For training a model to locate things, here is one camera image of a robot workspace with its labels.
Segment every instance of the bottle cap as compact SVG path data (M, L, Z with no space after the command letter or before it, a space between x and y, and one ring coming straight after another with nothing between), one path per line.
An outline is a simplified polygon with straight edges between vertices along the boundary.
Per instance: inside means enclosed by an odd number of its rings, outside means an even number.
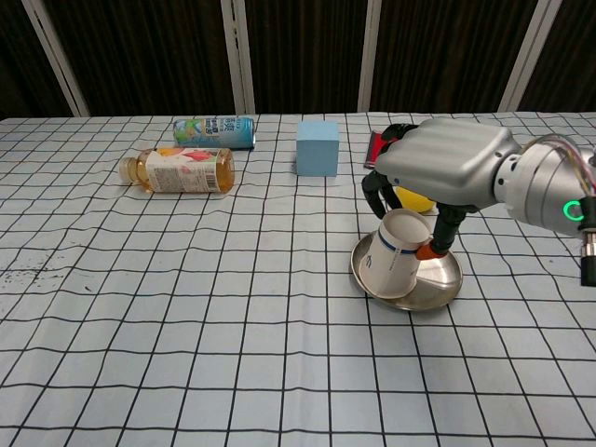
M120 159L120 162L118 163L118 173L120 174L120 178L122 179L122 182L134 183L132 178L130 178L130 174L129 174L129 161L133 160L133 159L134 158L125 156L124 158Z

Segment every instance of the dark background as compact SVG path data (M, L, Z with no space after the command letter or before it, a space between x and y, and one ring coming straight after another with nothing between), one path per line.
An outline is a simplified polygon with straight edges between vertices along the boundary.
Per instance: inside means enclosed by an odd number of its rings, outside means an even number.
M494 112L536 0L383 2L372 111ZM92 115L233 114L220 2L45 0ZM366 0L245 0L257 113L355 112ZM563 0L521 110L596 110L596 0ZM71 115L20 0L0 118Z

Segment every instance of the yellow ball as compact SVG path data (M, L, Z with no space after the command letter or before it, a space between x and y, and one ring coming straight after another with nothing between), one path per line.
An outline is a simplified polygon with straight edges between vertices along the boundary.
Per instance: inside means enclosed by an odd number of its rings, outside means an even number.
M432 200L420 196L419 194L413 193L410 190L402 188L398 186L396 188L396 193L398 198L400 199L401 205L403 208L408 210L416 211L416 212L426 212L432 210L432 207L435 206L435 202Z

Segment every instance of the cable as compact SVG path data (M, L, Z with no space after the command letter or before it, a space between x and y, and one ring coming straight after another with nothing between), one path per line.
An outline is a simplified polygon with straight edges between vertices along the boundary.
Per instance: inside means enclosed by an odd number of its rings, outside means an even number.
M546 143L557 150L569 160L571 167L579 181L579 184L586 196L596 196L596 181L591 173L588 163L582 158L576 144L568 137L555 133L544 135L528 142L522 149L525 152L538 143Z

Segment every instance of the green light ring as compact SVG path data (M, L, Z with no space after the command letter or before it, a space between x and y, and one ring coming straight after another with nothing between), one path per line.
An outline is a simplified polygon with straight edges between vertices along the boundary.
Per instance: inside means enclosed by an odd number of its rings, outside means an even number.
M571 207L579 207L580 203L579 200L569 200L567 203L565 203L565 205L562 207L562 213L565 215L565 217L567 219L569 219L570 221L574 221L574 222L580 222L584 220L584 216L573 216L570 212L569 209Z

